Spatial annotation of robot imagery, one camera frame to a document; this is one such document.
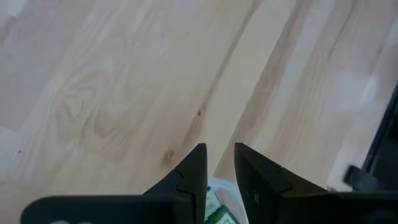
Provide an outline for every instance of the wood grain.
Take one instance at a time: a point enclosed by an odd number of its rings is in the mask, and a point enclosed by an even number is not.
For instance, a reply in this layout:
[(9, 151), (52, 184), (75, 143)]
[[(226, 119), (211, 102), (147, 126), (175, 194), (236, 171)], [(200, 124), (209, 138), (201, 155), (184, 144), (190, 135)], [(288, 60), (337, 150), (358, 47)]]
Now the wood grain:
[(242, 141), (348, 190), (398, 81), (393, 0), (20, 5), (0, 14), (4, 223), (46, 195), (140, 194), (199, 142), (209, 175), (235, 181)]

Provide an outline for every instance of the wood knot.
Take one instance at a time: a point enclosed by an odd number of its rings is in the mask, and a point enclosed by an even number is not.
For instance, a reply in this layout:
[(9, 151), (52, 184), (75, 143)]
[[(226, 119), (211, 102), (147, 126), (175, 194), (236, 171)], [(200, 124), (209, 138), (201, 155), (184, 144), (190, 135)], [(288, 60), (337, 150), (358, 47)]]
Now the wood knot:
[(198, 110), (198, 116), (201, 116), (204, 112), (206, 112), (206, 106), (201, 106)]
[(163, 156), (163, 163), (170, 164), (173, 161), (175, 155), (174, 149), (168, 149)]

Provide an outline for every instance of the light wood plank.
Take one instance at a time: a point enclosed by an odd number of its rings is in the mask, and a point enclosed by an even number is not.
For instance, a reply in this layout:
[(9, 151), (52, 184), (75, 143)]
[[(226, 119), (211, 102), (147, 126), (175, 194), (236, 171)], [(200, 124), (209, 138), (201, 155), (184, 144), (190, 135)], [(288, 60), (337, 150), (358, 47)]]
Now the light wood plank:
[(10, 220), (11, 217), (19, 216), (19, 212), (10, 210), (10, 207), (26, 206), (25, 203), (20, 204), (20, 200), (16, 200), (14, 195), (20, 194), (23, 197), (30, 192), (29, 189), (16, 187), (12, 182), (13, 177), (10, 176), (14, 161), (21, 156), (20, 141), (19, 133), (0, 126), (0, 217), (3, 220), (2, 222)]
[(8, 1), (0, 19), (0, 125), (20, 130), (94, 2)]
[[(307, 61), (305, 53), (293, 51), (267, 65), (215, 175), (235, 180), (232, 143), (243, 141), (296, 174), (333, 187), (326, 184), (329, 173), (350, 125), (365, 113), (363, 91), (395, 16), (392, 1), (337, 1)], [(300, 69), (288, 69), (292, 65)]]
[(45, 195), (139, 194), (174, 168), (250, 8), (96, 1), (21, 127), (21, 156), (0, 189), (17, 202), (9, 219)]
[(212, 94), (197, 142), (209, 148), (212, 175), (268, 61), (295, 1), (264, 1), (254, 11)]

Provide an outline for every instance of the black plastic object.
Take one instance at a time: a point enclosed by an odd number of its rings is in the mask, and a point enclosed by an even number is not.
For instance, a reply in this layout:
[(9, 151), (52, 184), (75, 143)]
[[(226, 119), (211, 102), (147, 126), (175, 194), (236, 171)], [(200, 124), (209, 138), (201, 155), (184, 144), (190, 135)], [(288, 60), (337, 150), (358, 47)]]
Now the black plastic object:
[(239, 191), (250, 223), (398, 223), (398, 194), (328, 192), (242, 143)]
[(344, 177), (344, 182), (354, 190), (380, 191), (387, 190), (386, 185), (371, 174), (355, 166), (349, 166)]
[(30, 204), (22, 224), (195, 223), (205, 217), (206, 144), (199, 144), (143, 195), (47, 197)]
[(388, 132), (390, 131), (391, 119), (394, 117), (394, 111), (397, 106), (398, 106), (398, 83), (396, 84), (390, 102), (387, 106), (386, 112), (384, 112), (383, 119), (380, 122), (379, 129), (377, 130), (377, 133), (373, 139), (371, 147), (369, 148), (369, 152), (363, 163), (362, 166), (363, 171), (371, 172), (372, 166), (374, 166), (374, 160), (375, 158), (377, 158), (380, 146), (382, 142), (386, 139), (386, 136), (394, 137), (396, 135), (394, 133), (394, 128), (393, 130), (391, 130), (393, 133), (389, 134)]

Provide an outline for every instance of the wooden floor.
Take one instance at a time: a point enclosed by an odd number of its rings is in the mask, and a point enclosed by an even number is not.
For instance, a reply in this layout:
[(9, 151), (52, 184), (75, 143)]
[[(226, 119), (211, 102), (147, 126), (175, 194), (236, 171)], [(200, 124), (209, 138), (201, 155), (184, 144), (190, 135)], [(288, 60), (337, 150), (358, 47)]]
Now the wooden floor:
[(336, 190), (398, 81), (393, 0), (1, 0), (0, 219), (139, 194), (199, 142), (242, 141)]

